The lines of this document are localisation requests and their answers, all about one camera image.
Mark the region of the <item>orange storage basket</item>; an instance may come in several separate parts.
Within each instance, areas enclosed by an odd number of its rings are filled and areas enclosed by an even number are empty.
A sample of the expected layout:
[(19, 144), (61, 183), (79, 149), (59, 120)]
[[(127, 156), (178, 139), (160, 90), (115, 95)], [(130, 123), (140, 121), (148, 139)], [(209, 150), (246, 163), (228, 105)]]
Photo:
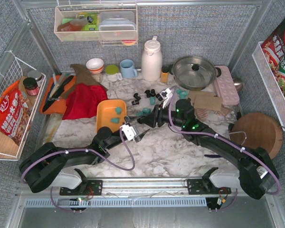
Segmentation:
[[(117, 107), (121, 107), (122, 113), (118, 115), (115, 111)], [(96, 132), (101, 127), (108, 127), (112, 132), (119, 130), (120, 126), (123, 124), (124, 117), (127, 115), (126, 103), (120, 99), (108, 99), (100, 102), (97, 106), (96, 114)], [(111, 118), (119, 117), (119, 124), (112, 123)]]

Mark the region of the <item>cork mat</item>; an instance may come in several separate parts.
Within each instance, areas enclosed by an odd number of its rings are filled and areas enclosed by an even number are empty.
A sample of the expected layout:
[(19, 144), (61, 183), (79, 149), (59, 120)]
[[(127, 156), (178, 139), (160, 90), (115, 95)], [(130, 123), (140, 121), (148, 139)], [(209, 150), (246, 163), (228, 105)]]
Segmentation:
[(194, 100), (194, 108), (220, 111), (222, 106), (222, 101), (223, 100), (221, 97), (198, 95)]
[(190, 91), (188, 94), (188, 97), (190, 99), (194, 99), (196, 96), (202, 95), (202, 96), (216, 96), (214, 92), (207, 92), (207, 91)]

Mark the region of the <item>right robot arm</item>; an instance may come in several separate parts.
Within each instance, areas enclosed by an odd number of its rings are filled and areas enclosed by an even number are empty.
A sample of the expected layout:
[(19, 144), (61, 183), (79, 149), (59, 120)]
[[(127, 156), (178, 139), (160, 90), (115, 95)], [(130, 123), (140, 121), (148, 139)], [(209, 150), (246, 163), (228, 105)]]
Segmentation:
[(151, 128), (161, 127), (164, 123), (170, 124), (187, 141), (228, 160), (239, 170), (241, 189), (256, 200), (265, 194), (271, 194), (270, 189), (273, 186), (277, 187), (273, 194), (276, 195), (281, 190), (278, 172), (264, 148), (245, 148), (217, 134), (196, 118), (188, 99), (178, 100), (174, 111), (170, 107), (156, 105), (150, 114), (140, 117), (138, 123)]

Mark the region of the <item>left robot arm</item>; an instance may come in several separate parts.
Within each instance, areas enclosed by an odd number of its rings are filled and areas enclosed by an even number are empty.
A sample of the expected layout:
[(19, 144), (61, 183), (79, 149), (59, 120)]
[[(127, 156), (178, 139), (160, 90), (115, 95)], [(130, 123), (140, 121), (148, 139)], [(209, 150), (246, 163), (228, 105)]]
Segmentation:
[(63, 168), (100, 164), (110, 156), (110, 149), (126, 140), (120, 130), (112, 132), (108, 127), (101, 127), (86, 147), (67, 149), (52, 142), (45, 143), (19, 166), (21, 181), (27, 183), (33, 193), (41, 192), (53, 183)]

